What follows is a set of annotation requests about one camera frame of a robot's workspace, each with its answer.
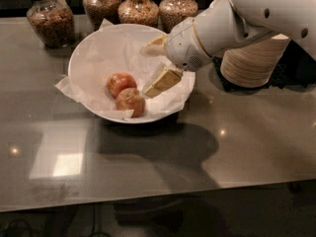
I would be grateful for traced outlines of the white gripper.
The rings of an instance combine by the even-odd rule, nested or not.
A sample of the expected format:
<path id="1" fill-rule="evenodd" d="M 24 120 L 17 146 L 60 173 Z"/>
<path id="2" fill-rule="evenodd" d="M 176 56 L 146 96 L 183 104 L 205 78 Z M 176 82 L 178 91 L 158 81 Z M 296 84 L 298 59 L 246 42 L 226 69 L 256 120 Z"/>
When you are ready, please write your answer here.
<path id="1" fill-rule="evenodd" d="M 160 63 L 143 86 L 141 93 L 150 99 L 178 84 L 182 80 L 183 69 L 197 72 L 212 62 L 198 38 L 195 19 L 192 17 L 182 21 L 168 35 L 153 39 L 141 48 L 140 53 L 147 57 L 166 55 L 174 63 Z"/>

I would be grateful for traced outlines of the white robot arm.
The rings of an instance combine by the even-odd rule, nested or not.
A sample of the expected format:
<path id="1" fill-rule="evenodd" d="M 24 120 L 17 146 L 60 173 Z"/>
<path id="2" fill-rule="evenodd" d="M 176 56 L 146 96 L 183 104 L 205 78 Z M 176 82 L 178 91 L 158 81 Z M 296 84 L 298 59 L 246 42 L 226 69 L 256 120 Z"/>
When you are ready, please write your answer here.
<path id="1" fill-rule="evenodd" d="M 142 94 L 154 98 L 180 82 L 185 70 L 196 72 L 220 52 L 278 34 L 316 59 L 316 0 L 214 0 L 141 49 L 144 56 L 171 61 L 157 68 Z"/>

